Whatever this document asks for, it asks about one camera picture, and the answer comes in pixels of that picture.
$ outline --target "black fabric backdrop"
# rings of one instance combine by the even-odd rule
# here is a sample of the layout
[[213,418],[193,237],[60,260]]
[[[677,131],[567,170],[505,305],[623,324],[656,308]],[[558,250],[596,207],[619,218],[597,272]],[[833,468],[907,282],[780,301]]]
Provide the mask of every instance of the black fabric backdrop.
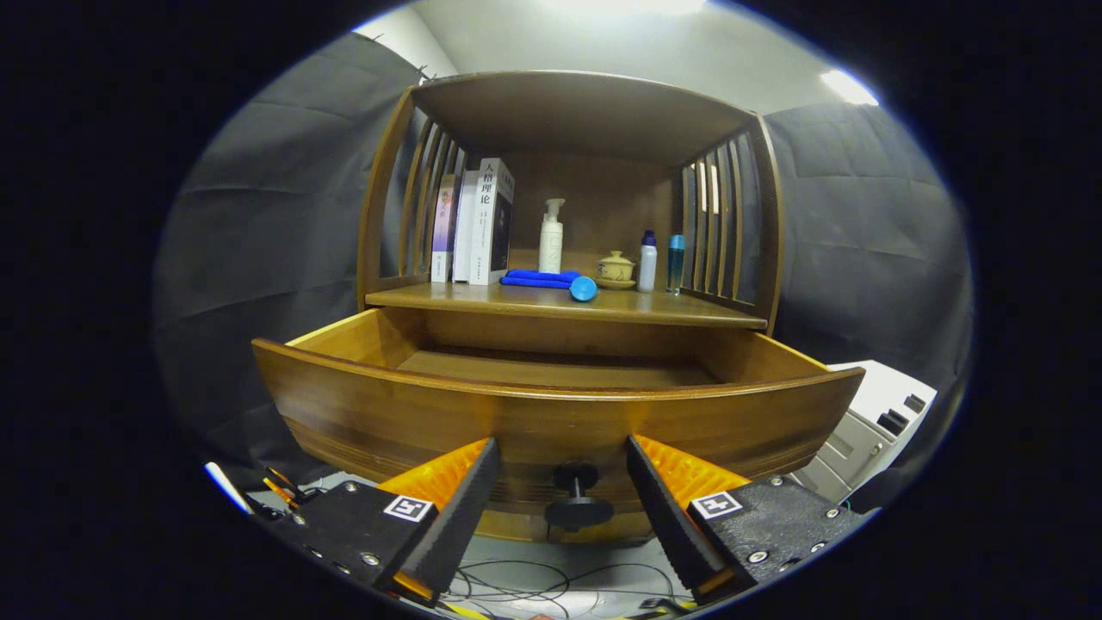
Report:
[[774,336],[824,363],[876,360],[944,391],[974,319],[961,209],[878,106],[768,115],[785,203]]
[[236,485],[262,488],[259,464],[300,480],[333,470],[299,449],[249,342],[285,342],[356,312],[367,176],[418,78],[347,34],[245,105],[180,188],[154,263],[152,342],[180,423]]
[[[291,340],[355,312],[368,172],[417,80],[385,46],[345,35],[226,123],[170,211],[154,264],[154,351],[201,457],[246,489],[262,488],[261,465],[300,480],[333,471],[298,448],[249,341]],[[972,329],[972,284],[962,222],[932,164],[877,107],[810,106],[767,121],[786,206],[775,336],[828,363],[875,359],[948,388]],[[391,187],[403,184],[396,172]]]

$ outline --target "white lotion bottle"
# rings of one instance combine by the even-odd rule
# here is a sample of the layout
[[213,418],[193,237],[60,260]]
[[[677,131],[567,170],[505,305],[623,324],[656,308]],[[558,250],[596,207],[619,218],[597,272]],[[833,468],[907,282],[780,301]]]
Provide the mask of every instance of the white lotion bottle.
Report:
[[655,268],[658,265],[658,248],[655,247],[655,231],[647,230],[642,235],[642,247],[639,248],[639,283],[640,292],[655,290]]
[[543,225],[540,226],[540,262],[541,273],[558,273],[562,269],[562,221],[559,221],[559,207],[565,198],[549,198],[548,209],[543,214]]

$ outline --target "saucer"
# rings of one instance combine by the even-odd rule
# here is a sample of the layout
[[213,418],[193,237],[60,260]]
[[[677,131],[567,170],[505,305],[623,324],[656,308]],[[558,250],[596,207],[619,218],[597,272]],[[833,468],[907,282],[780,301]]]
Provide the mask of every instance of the saucer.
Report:
[[635,280],[602,280],[601,278],[594,278],[593,280],[597,282],[597,285],[601,287],[625,289],[635,285]]

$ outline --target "blue towel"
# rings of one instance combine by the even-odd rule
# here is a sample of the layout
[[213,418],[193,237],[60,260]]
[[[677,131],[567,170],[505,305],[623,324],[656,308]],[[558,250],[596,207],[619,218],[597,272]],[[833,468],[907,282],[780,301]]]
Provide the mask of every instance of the blue towel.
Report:
[[509,272],[501,278],[501,283],[517,286],[569,289],[571,282],[573,282],[574,278],[577,278],[579,275],[581,275],[581,273],[577,271],[541,273],[539,271],[530,271],[527,269],[510,269]]

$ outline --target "white book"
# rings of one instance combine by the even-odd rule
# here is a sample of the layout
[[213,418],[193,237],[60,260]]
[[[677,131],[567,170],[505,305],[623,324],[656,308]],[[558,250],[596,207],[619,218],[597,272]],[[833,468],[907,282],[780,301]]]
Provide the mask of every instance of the white book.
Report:
[[460,209],[455,216],[455,246],[452,254],[452,279],[465,282],[471,273],[471,225],[474,222],[475,200],[478,199],[477,170],[463,173],[460,187]]
[[444,174],[436,193],[436,217],[432,227],[432,261],[429,276],[434,282],[446,282],[452,269],[452,250],[455,242],[455,203],[458,202],[460,176]]
[[516,182],[505,162],[486,157],[478,170],[478,192],[471,229],[468,282],[496,283],[509,265],[509,226]]

